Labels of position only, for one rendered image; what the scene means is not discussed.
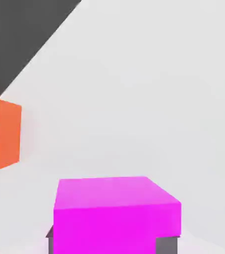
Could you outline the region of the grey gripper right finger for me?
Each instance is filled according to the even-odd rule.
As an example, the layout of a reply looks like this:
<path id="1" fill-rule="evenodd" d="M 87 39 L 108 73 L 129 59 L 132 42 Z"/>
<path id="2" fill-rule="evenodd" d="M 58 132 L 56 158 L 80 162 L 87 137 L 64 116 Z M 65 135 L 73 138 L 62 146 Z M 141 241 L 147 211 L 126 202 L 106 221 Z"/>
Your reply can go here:
<path id="1" fill-rule="evenodd" d="M 177 254 L 178 237 L 156 238 L 156 254 Z"/>

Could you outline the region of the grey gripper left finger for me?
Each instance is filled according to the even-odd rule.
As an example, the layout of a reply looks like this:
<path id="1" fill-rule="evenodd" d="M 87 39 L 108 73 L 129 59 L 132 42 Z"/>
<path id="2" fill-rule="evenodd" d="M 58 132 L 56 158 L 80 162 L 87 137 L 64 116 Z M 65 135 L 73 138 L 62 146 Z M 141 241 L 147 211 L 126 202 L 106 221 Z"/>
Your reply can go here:
<path id="1" fill-rule="evenodd" d="M 46 238 L 48 239 L 48 254 L 54 254 L 54 247 L 53 247 L 53 226 L 48 231 Z"/>

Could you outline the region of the small magenta cube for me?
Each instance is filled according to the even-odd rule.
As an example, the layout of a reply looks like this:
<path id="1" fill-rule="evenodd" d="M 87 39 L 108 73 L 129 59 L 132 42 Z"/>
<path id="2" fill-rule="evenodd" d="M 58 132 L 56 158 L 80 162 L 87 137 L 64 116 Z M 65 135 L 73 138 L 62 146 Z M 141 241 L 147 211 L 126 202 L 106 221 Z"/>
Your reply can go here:
<path id="1" fill-rule="evenodd" d="M 181 202 L 147 177 L 61 179 L 54 254 L 156 254 L 180 237 Z"/>

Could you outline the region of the large orange box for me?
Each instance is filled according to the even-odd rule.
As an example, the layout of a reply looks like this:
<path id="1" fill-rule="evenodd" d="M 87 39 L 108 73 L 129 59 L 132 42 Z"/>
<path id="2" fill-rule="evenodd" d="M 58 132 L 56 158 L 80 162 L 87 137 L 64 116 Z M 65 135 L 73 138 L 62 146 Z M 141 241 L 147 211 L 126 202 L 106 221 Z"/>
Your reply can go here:
<path id="1" fill-rule="evenodd" d="M 0 169 L 19 162 L 20 105 L 0 100 Z"/>

